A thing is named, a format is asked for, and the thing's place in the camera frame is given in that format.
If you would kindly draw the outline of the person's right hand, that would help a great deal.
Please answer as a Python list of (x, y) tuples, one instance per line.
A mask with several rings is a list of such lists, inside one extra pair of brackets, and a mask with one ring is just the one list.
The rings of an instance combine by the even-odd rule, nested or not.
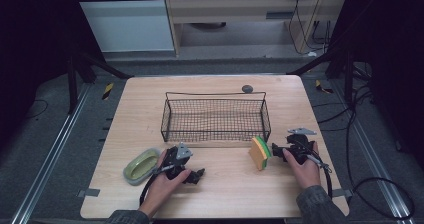
[(306, 160), (303, 164), (299, 164), (288, 150), (284, 150), (283, 154), (302, 189), (321, 185), (320, 170), (316, 163)]

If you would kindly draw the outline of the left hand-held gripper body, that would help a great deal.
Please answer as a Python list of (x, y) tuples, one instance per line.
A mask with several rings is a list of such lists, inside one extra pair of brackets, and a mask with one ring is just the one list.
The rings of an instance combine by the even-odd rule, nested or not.
[(167, 178), (172, 180), (184, 171), (185, 164), (192, 155), (192, 151), (184, 143), (169, 148), (163, 160), (163, 169)]

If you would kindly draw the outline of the black metal stand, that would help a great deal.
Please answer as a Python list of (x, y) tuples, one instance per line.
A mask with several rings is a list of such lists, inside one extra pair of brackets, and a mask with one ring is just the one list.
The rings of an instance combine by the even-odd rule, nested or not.
[(121, 72), (114, 67), (108, 65), (105, 61), (101, 61), (84, 52), (72, 52), (67, 60), (67, 77), (69, 90), (69, 114), (72, 114), (78, 104), (78, 90), (76, 75), (79, 75), (84, 83), (94, 83), (97, 76), (91, 66), (94, 65), (103, 69), (120, 79), (132, 78), (132, 75)]
[(336, 78), (341, 73), (344, 73), (344, 100), (348, 104), (351, 104), (353, 102), (354, 53), (348, 48), (333, 48), (315, 58), (308, 64), (294, 71), (288, 72), (288, 75), (301, 76), (324, 62), (329, 63), (329, 66), (325, 71), (325, 75), (327, 77)]

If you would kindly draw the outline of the yellow and black tape strip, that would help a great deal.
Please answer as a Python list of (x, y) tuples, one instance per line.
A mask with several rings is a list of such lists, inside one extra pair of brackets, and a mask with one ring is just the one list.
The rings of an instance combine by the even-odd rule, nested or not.
[(113, 89), (114, 83), (108, 83), (105, 87), (105, 90), (102, 95), (102, 100), (107, 100), (110, 96), (110, 93)]
[(322, 83), (321, 83), (321, 81), (320, 81), (320, 80), (315, 80), (315, 88), (316, 88), (318, 91), (321, 91), (321, 92), (324, 92), (324, 93), (327, 93), (327, 94), (332, 94), (332, 93), (334, 93), (334, 92), (333, 92), (333, 90), (332, 90), (331, 88), (325, 88), (325, 87), (322, 85)]

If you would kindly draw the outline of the green soap dish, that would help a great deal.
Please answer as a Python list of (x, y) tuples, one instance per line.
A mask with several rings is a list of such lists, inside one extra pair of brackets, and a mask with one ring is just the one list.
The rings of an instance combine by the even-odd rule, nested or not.
[(123, 169), (126, 182), (133, 186), (140, 185), (153, 173), (160, 155), (158, 149), (149, 148), (130, 161)]

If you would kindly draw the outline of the aluminium floor rail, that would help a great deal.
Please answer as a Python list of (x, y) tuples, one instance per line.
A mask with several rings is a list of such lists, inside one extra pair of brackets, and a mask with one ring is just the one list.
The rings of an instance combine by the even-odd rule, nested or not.
[(80, 93), (77, 96), (77, 104), (72, 112), (70, 112), (57, 134), (52, 147), (50, 148), (41, 168), (39, 169), (29, 191), (25, 195), (19, 208), (13, 215), (10, 224), (27, 224), (33, 210), (35, 209), (45, 186), (55, 168), (55, 165), (65, 147), (67, 140), (80, 116), (84, 107), (87, 96), (90, 92), (91, 85), (83, 84)]
[[(416, 224), (413, 218), (416, 211), (415, 202), (409, 196), (409, 193), (392, 179), (382, 160), (372, 147), (363, 125), (357, 119), (355, 98), (353, 97), (353, 102), (348, 104), (344, 100), (342, 85), (334, 83), (333, 87), (336, 96), (346, 110), (346, 117), (348, 119), (345, 136), (345, 153), (348, 178), (353, 195), (361, 200), (369, 209), (394, 221), (396, 224)], [(353, 178), (351, 167), (353, 161), (351, 157), (351, 137), (354, 137), (355, 143), (360, 148), (365, 163), (372, 173), (370, 177), (364, 177), (358, 180)], [(364, 188), (368, 184), (378, 187), (379, 193), (382, 195), (388, 210), (377, 207), (360, 192), (360, 188)]]

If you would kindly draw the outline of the white cabinet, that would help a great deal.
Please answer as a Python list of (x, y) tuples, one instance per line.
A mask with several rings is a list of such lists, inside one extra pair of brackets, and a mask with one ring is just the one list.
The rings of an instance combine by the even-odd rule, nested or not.
[(103, 53), (173, 51), (164, 1), (81, 2)]

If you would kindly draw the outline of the grey metal table bracket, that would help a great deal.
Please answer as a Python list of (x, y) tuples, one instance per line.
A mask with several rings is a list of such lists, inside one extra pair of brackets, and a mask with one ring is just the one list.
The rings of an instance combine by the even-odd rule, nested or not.
[(79, 198), (85, 198), (85, 197), (97, 197), (100, 193), (99, 189), (92, 189), (92, 188), (87, 188), (84, 190), (79, 190), (77, 193), (77, 196)]
[(332, 196), (333, 197), (345, 197), (345, 198), (350, 198), (353, 196), (353, 193), (351, 190), (349, 189), (333, 189), (332, 190)]

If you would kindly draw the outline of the black wire mesh basket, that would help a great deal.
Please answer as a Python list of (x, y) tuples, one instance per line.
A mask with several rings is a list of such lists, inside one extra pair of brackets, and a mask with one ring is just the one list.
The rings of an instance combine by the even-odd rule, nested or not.
[(165, 142), (249, 141), (271, 134), (266, 93), (166, 92), (161, 123)]

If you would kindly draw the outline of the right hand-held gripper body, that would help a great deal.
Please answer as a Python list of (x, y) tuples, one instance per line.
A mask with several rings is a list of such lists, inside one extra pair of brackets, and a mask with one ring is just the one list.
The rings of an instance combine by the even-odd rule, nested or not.
[(289, 129), (288, 132), (289, 135), (286, 137), (287, 143), (290, 145), (288, 151), (302, 165), (309, 156), (316, 154), (313, 149), (314, 142), (307, 138), (308, 135), (315, 135), (315, 132), (305, 128)]

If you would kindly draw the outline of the yellow and green sponge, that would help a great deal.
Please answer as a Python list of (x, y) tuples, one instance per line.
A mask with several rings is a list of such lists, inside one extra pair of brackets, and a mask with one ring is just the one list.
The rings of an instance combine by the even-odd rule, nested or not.
[(268, 159), (271, 157), (271, 152), (267, 143), (260, 136), (255, 136), (252, 138), (249, 155), (257, 169), (264, 170), (267, 166)]

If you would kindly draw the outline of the person's left hand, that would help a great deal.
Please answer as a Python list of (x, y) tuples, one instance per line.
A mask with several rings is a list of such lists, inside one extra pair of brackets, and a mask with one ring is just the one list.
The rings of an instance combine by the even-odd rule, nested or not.
[(173, 192), (188, 178), (191, 170), (182, 171), (174, 179), (169, 179), (165, 173), (159, 174), (151, 183), (143, 203), (138, 208), (152, 219), (161, 206), (171, 197)]

